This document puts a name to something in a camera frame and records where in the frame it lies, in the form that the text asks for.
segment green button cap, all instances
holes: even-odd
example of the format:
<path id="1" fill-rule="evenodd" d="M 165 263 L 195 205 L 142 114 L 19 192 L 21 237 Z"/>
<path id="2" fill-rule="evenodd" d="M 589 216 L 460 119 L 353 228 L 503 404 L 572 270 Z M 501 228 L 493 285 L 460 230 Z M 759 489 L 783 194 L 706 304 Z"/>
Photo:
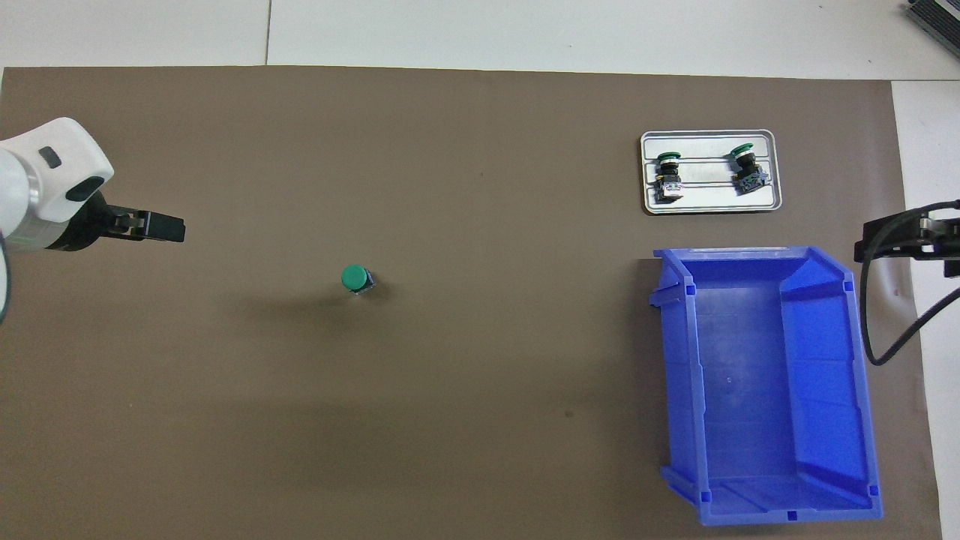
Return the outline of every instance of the green button cap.
<path id="1" fill-rule="evenodd" d="M 740 152 L 743 152 L 744 150 L 750 150 L 753 147 L 754 147 L 753 142 L 747 142 L 747 143 L 741 144 L 740 146 L 737 146 L 736 148 L 730 150 L 730 155 L 736 156 Z"/>
<path id="2" fill-rule="evenodd" d="M 367 273 L 367 269 L 359 264 L 351 264 L 344 268 L 344 273 L 340 275 L 340 281 L 344 284 L 344 287 L 353 292 L 367 286 L 369 280 L 370 274 Z"/>

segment metal tray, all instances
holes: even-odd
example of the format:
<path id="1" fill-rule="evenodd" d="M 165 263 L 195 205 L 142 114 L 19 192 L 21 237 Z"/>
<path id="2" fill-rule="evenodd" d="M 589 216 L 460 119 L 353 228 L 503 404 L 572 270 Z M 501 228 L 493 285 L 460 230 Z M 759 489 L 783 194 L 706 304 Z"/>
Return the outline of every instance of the metal tray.
<path id="1" fill-rule="evenodd" d="M 739 167 L 730 150 L 746 142 L 754 144 L 756 163 L 770 175 L 770 185 L 740 195 L 733 185 Z M 657 193 L 657 156 L 664 152 L 682 155 L 684 197 L 673 202 Z M 640 138 L 640 164 L 643 206 L 652 214 L 771 211 L 783 202 L 774 135 L 767 130 L 647 132 Z"/>

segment blue plastic bin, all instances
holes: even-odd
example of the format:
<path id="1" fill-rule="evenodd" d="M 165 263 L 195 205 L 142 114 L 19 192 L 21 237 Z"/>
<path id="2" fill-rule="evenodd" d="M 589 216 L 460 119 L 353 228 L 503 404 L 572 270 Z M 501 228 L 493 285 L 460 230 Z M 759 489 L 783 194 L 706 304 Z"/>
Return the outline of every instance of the blue plastic bin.
<path id="1" fill-rule="evenodd" d="M 669 486 L 704 525 L 883 516 L 853 275 L 815 247 L 676 249 Z"/>

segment brown work surface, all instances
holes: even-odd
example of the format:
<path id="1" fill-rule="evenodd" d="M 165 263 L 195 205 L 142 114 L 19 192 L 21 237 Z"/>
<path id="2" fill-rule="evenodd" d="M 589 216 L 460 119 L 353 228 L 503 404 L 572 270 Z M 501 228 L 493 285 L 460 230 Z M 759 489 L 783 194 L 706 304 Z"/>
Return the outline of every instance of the brown work surface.
<path id="1" fill-rule="evenodd" d="M 17 254 L 0 537 L 938 538 L 919 347 L 869 370 L 887 516 L 703 528 L 670 492 L 662 247 L 819 245 L 903 208 L 883 82 L 325 67 L 4 75 L 184 244 Z M 641 211 L 649 130 L 765 128 L 783 207 Z M 382 284 L 339 285 L 361 263 Z M 877 265 L 876 339 L 915 316 Z"/>

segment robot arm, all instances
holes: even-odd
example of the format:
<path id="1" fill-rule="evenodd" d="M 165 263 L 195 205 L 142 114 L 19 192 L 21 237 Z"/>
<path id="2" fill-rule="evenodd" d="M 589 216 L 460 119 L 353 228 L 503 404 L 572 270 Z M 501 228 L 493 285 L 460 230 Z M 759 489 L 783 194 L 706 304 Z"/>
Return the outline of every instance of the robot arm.
<path id="1" fill-rule="evenodd" d="M 107 204 L 113 167 L 70 118 L 0 140 L 0 321 L 10 295 L 8 251 L 81 250 L 101 236 L 183 242 L 183 220 Z"/>

